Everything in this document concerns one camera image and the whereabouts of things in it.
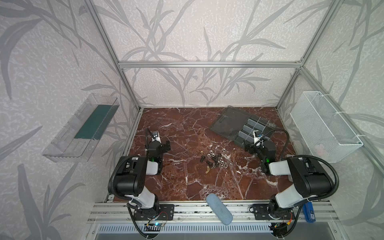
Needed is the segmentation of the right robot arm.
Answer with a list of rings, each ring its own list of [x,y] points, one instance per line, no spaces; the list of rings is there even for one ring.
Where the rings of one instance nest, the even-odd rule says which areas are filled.
[[[276,146],[271,142],[245,142],[245,151],[261,160],[262,171],[270,176],[289,176],[292,184],[271,197],[270,215],[300,207],[308,202],[329,198],[339,188],[337,171],[327,161],[312,155],[296,155],[276,161]]]

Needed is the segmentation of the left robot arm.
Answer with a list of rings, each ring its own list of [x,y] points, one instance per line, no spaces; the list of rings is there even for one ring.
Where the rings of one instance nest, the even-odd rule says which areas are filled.
[[[147,144],[144,156],[122,156],[110,177],[109,194],[128,201],[128,207],[138,212],[159,214],[159,199],[146,188],[145,181],[147,175],[161,174],[163,156],[170,150],[170,141],[153,141]]]

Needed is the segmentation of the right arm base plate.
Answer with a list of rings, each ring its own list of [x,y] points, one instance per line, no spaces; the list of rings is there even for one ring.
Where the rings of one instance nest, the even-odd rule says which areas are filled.
[[[296,218],[292,208],[282,209],[271,203],[253,204],[248,211],[254,215],[256,220],[291,221]]]

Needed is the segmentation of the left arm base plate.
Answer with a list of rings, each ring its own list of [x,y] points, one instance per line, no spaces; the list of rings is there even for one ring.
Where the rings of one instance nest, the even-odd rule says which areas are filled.
[[[175,205],[160,204],[160,205],[155,205],[150,209],[135,210],[134,219],[136,221],[144,221],[149,219],[171,221],[173,220],[174,213],[175,213]]]

